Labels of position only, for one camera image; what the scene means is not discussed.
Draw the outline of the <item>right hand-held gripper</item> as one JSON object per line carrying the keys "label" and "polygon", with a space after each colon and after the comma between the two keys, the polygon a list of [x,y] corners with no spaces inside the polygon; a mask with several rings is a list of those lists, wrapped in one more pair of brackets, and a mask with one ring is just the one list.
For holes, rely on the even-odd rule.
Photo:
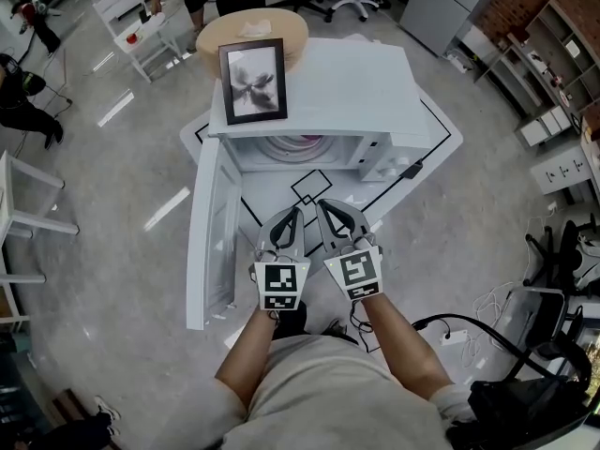
{"label": "right hand-held gripper", "polygon": [[322,244],[337,255],[323,261],[332,279],[349,301],[383,292],[383,250],[369,233],[367,219],[356,207],[333,199],[316,204]]}

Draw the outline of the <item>white plate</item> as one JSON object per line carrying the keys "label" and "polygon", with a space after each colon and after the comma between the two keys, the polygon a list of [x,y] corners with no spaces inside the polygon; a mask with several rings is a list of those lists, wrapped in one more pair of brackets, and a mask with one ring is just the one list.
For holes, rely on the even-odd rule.
{"label": "white plate", "polygon": [[324,153],[331,144],[331,139],[322,136],[319,141],[310,142],[301,135],[267,137],[270,151],[278,158],[287,161],[308,161]]}

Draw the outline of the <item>white microwave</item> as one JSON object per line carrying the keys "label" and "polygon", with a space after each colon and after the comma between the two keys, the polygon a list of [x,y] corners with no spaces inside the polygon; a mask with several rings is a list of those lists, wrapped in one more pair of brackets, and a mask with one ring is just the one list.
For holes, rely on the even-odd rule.
{"label": "white microwave", "polygon": [[[288,117],[228,125],[221,77],[212,96],[208,134],[233,152],[247,173],[356,171],[360,181],[384,183],[432,149],[424,107],[406,53],[361,38],[311,38],[286,71]],[[334,144],[321,157],[284,163],[256,146],[261,137],[323,135]],[[216,264],[198,276],[187,270],[186,324],[201,330],[235,297],[235,269]]]}

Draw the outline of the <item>person's left forearm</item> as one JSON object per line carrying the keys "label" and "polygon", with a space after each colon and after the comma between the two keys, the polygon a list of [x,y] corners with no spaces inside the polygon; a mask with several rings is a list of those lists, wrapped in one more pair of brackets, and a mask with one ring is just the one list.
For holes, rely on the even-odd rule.
{"label": "person's left forearm", "polygon": [[276,321],[256,307],[215,375],[235,393],[246,412],[262,380],[275,329]]}

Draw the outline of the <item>grey shelving unit with cabinets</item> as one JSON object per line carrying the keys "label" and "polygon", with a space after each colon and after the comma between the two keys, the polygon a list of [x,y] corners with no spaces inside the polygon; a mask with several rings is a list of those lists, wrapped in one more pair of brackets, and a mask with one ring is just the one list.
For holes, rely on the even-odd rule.
{"label": "grey shelving unit with cabinets", "polygon": [[517,133],[530,146],[585,128],[584,114],[600,103],[600,55],[558,4],[550,0],[483,75],[506,90],[525,113]]}

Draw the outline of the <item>white table with black lines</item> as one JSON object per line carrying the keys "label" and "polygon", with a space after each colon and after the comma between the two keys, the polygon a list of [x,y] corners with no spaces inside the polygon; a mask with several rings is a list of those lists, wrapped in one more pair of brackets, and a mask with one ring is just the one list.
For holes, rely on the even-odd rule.
{"label": "white table with black lines", "polygon": [[180,139],[197,165],[187,247],[187,271],[198,276],[211,265],[232,274],[236,239],[255,243],[261,226],[277,212],[299,207],[305,216],[306,251],[310,259],[323,255],[314,204],[321,198],[352,204],[365,215],[372,231],[384,217],[462,144],[456,126],[426,94],[420,95],[433,147],[423,156],[423,170],[414,179],[401,172],[384,183],[360,181],[356,171],[298,170],[244,172],[233,151],[208,134],[205,112],[186,124]]}

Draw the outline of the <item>person's right shoe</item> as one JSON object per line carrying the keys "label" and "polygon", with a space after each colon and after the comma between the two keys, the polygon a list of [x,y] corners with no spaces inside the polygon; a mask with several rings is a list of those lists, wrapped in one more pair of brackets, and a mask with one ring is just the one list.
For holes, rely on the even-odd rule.
{"label": "person's right shoe", "polygon": [[354,345],[358,345],[358,342],[353,337],[347,334],[347,326],[342,325],[339,319],[334,319],[322,332],[322,336],[328,336],[332,338],[340,338],[344,341],[350,342]]}

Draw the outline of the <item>person's beige shirt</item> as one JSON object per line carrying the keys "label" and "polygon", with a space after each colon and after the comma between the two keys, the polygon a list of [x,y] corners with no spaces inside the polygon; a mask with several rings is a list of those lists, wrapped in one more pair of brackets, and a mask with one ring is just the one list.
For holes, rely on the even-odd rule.
{"label": "person's beige shirt", "polygon": [[446,431],[474,419],[469,390],[422,398],[350,342],[273,342],[249,406],[222,384],[210,428],[221,450],[452,450]]}

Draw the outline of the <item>white tissue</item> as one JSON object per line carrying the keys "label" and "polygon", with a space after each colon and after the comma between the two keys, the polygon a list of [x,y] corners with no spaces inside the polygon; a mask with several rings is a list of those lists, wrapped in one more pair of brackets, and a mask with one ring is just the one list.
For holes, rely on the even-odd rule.
{"label": "white tissue", "polygon": [[245,22],[237,36],[241,38],[264,38],[271,33],[271,22],[267,19],[263,19],[256,23]]}

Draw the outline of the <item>beige round stool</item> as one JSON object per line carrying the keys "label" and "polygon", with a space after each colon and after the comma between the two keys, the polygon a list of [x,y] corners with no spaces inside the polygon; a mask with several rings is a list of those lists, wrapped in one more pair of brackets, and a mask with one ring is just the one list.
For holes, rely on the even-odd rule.
{"label": "beige round stool", "polygon": [[[267,19],[272,33],[263,38],[237,36],[245,22]],[[282,8],[254,8],[218,17],[207,24],[196,39],[196,50],[214,79],[220,78],[218,49],[220,46],[281,38],[285,70],[291,70],[301,59],[308,43],[308,25],[297,13]]]}

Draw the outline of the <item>white drawer unit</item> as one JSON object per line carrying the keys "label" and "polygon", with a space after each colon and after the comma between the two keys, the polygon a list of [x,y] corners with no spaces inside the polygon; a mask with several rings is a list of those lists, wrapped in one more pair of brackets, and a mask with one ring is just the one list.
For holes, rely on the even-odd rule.
{"label": "white drawer unit", "polygon": [[574,142],[556,148],[538,159],[531,174],[545,195],[590,184],[592,196],[600,204],[600,160]]}

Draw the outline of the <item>grey metal cabinet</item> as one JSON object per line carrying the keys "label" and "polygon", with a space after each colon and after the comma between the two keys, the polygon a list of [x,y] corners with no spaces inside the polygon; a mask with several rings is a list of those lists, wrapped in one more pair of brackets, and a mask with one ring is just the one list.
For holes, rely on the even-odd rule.
{"label": "grey metal cabinet", "polygon": [[399,25],[430,52],[443,55],[487,0],[408,0]]}

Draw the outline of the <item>black bag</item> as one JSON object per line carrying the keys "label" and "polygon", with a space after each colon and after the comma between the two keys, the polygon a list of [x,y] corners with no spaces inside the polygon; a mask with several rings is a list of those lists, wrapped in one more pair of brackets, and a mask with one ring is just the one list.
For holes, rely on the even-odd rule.
{"label": "black bag", "polygon": [[537,450],[590,415],[579,384],[564,378],[477,381],[468,402],[481,436],[476,450]]}

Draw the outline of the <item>white side table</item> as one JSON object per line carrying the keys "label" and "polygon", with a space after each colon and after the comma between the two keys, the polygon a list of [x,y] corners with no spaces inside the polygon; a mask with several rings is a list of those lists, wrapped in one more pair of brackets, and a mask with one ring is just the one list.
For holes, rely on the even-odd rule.
{"label": "white side table", "polygon": [[13,201],[12,173],[14,171],[58,189],[65,187],[65,181],[11,156],[7,151],[0,157],[0,290],[4,292],[10,312],[9,316],[0,316],[0,325],[7,325],[11,330],[19,332],[23,324],[30,321],[30,317],[21,314],[12,286],[42,284],[46,282],[46,277],[42,274],[10,274],[6,268],[2,251],[6,238],[16,236],[32,239],[35,233],[34,229],[77,235],[80,227],[73,223],[47,218],[45,217],[47,211],[40,211],[34,215],[18,210]]}

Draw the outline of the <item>black picture frame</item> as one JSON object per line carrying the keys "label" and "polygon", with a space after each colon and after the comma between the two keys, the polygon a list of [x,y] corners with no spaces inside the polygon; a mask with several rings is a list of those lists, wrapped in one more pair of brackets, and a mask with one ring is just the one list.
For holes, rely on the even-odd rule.
{"label": "black picture frame", "polygon": [[228,125],[288,117],[281,38],[223,45],[218,57]]}

